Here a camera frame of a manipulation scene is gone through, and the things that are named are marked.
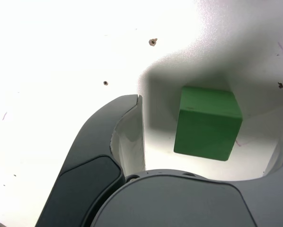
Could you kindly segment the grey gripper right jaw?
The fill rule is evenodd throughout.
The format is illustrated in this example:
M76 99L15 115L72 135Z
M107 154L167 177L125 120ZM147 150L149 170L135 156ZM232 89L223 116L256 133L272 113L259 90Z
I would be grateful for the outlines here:
M94 227L283 227L283 136L263 177L214 181L188 175L138 178L100 208Z

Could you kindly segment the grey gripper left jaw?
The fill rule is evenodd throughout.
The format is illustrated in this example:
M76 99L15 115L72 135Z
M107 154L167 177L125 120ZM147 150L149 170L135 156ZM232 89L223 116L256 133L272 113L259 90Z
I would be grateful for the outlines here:
M36 225L89 227L126 178L144 170L142 96L120 96L80 129Z

